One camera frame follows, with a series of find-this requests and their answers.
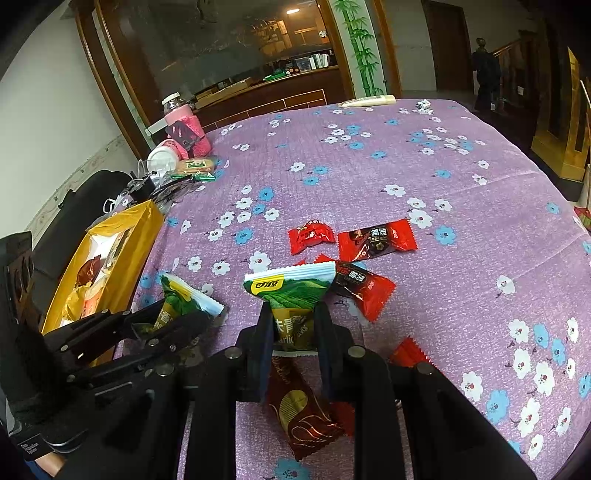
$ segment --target screw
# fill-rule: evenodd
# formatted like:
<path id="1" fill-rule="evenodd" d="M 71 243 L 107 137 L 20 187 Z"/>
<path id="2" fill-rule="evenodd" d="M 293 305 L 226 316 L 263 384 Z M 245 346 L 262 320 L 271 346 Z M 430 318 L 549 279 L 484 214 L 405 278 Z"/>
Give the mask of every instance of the screw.
<path id="1" fill-rule="evenodd" d="M 242 350 L 240 350 L 237 346 L 230 346 L 226 348 L 226 350 L 224 351 L 224 355 L 226 355 L 226 358 L 233 360 L 241 357 Z"/>
<path id="2" fill-rule="evenodd" d="M 353 358 L 361 358 L 365 355 L 365 348 L 360 345 L 353 345 L 352 347 L 349 347 L 347 353 Z"/>

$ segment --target red candy wrapper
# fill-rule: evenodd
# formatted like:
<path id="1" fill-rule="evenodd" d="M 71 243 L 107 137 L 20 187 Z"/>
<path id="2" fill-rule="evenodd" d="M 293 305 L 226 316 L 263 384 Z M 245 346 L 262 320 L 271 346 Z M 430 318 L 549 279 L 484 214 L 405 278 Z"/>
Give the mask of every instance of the red candy wrapper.
<path id="1" fill-rule="evenodd" d="M 290 237 L 291 254 L 297 255 L 306 248 L 322 242 L 334 243 L 335 233 L 332 228 L 318 220 L 310 220 L 304 226 L 287 232 Z"/>
<path id="2" fill-rule="evenodd" d="M 417 242 L 406 218 L 370 228 L 339 233 L 339 256 L 346 262 L 380 257 L 396 250 L 416 250 Z"/>
<path id="3" fill-rule="evenodd" d="M 331 262 L 331 258 L 320 255 L 314 263 Z M 350 262 L 334 260 L 336 264 L 335 279 L 330 286 L 341 297 L 355 301 L 357 308 L 370 322 L 375 322 L 382 312 L 385 303 L 396 288 L 389 278 L 368 272 Z"/>

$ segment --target person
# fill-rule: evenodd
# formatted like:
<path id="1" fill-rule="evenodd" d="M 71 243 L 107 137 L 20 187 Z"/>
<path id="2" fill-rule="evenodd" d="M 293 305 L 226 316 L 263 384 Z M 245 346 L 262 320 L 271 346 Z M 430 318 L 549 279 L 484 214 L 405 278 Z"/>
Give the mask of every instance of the person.
<path id="1" fill-rule="evenodd" d="M 480 84 L 474 109 L 477 111 L 492 110 L 498 101 L 501 90 L 501 65 L 499 60 L 486 51 L 486 40 L 476 39 L 478 49 L 472 54 L 472 66 L 476 70 L 476 80 Z"/>

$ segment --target white wall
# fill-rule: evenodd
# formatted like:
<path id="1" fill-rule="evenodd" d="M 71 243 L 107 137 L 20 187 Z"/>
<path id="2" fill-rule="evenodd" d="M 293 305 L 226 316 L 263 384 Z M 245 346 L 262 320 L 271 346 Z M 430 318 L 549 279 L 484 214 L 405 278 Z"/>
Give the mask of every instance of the white wall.
<path id="1" fill-rule="evenodd" d="M 421 0 L 382 0 L 396 48 L 402 90 L 436 90 L 433 53 Z M 536 30 L 532 15 L 518 0 L 446 0 L 464 9 L 470 48 L 483 37 L 489 51 Z"/>
<path id="2" fill-rule="evenodd" d="M 0 80 L 0 236 L 23 231 L 78 167 L 121 134 L 74 19 L 60 19 L 67 3 L 35 29 Z M 32 123 L 36 142 L 25 122 Z M 118 170 L 135 163 L 129 154 Z"/>

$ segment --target green snack bag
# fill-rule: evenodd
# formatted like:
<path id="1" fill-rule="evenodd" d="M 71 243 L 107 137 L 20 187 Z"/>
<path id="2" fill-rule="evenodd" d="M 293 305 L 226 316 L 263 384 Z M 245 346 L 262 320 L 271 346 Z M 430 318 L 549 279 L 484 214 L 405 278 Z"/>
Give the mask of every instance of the green snack bag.
<path id="1" fill-rule="evenodd" d="M 324 262 L 244 275 L 246 291 L 271 304 L 283 350 L 314 349 L 312 310 L 335 274 L 335 262 Z"/>

